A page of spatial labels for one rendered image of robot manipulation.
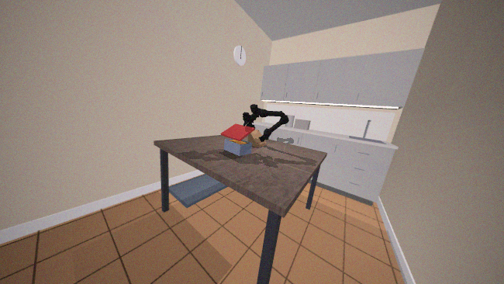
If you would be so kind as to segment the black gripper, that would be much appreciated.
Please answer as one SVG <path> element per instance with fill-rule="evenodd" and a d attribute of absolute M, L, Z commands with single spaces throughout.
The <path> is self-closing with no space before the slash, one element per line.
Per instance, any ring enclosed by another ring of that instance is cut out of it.
<path fill-rule="evenodd" d="M 254 114 L 249 114 L 249 113 L 243 113 L 243 116 L 246 116 L 247 118 L 244 118 L 245 119 L 245 122 L 243 124 L 243 126 L 249 126 L 249 127 L 253 127 L 255 129 L 255 126 L 252 124 L 255 120 L 256 120 L 256 116 Z"/>

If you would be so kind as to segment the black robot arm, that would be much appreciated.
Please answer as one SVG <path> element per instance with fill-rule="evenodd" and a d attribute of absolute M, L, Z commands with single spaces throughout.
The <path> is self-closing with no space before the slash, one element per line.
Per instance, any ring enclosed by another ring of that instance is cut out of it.
<path fill-rule="evenodd" d="M 264 135 L 259 137 L 261 142 L 263 142 L 264 140 L 268 140 L 269 139 L 269 136 L 271 135 L 271 133 L 276 130 L 277 128 L 279 128 L 281 125 L 283 124 L 286 124 L 289 122 L 289 119 L 288 119 L 288 116 L 285 115 L 282 111 L 267 111 L 266 109 L 259 109 L 257 107 L 257 105 L 255 104 L 252 104 L 250 106 L 250 109 L 251 109 L 251 112 L 252 114 L 254 114 L 257 117 L 267 117 L 267 116 L 280 116 L 280 120 L 274 125 L 272 126 L 270 129 L 266 129 L 264 130 Z"/>

